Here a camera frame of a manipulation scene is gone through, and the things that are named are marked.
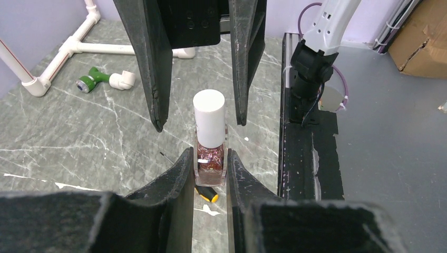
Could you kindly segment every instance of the white bottle cap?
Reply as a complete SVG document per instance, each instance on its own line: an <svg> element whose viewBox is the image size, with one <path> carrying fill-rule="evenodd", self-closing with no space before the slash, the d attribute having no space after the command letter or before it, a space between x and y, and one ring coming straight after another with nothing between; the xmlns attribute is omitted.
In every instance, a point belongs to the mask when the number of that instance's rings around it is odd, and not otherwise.
<svg viewBox="0 0 447 253"><path fill-rule="evenodd" d="M208 149L225 142L225 97L216 90L203 90L192 99L197 140Z"/></svg>

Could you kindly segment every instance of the yellow and black screwdriver handle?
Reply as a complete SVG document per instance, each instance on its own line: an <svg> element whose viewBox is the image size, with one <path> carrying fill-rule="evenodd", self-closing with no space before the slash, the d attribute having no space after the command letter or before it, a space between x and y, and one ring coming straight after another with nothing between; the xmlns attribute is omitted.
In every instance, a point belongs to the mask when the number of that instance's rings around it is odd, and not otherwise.
<svg viewBox="0 0 447 253"><path fill-rule="evenodd" d="M215 203L219 199L219 195L212 187L196 186L196 192L206 201Z"/></svg>

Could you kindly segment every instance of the gray floor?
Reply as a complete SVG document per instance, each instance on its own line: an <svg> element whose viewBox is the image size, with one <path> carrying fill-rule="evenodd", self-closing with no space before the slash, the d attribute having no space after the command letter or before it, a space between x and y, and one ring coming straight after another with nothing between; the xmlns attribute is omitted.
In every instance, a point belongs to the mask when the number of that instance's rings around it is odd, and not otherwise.
<svg viewBox="0 0 447 253"><path fill-rule="evenodd" d="M85 41L129 43L122 24L105 21ZM134 56L77 54L43 98L18 86L0 100L0 190L75 186L127 194L170 167L159 151L175 159L192 143L192 97L213 88L227 98L231 147L276 192L281 40L266 43L246 127L236 125L228 36L217 46L199 48L193 60L173 60L170 116L160 134L148 120L140 80L129 91L103 84L90 94L74 85L94 65L108 73L138 74ZM33 73L39 75L55 52ZM336 65L351 93L348 111L338 118L345 198L383 206L411 252L446 252L447 115L437 109L447 99L446 81L401 75L388 56L366 50L342 48ZM331 84L339 89L337 77ZM323 99L338 97L327 90ZM226 195L219 193L217 204L208 205L215 216L201 211L207 203L195 198L193 252L228 251Z"/></svg>

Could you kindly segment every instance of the cardboard box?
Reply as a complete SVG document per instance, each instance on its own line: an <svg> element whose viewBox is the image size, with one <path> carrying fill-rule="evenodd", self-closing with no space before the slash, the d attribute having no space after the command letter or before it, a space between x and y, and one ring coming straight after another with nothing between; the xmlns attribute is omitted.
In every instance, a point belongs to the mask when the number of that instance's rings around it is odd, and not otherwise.
<svg viewBox="0 0 447 253"><path fill-rule="evenodd" d="M424 0L390 46L407 75L447 78L447 0Z"/></svg>

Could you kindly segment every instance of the green and white object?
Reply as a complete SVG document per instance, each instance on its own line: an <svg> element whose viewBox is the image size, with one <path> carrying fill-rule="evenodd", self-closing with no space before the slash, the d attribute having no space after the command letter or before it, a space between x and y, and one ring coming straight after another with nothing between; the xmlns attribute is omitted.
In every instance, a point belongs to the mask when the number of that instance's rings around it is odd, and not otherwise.
<svg viewBox="0 0 447 253"><path fill-rule="evenodd" d="M80 77L76 80L77 88L89 93L95 89L99 82L108 82L110 86L118 90L128 90L133 87L135 83L135 74L128 71L123 71L122 74L113 73L111 75L104 74L96 67L92 67L88 75Z"/></svg>

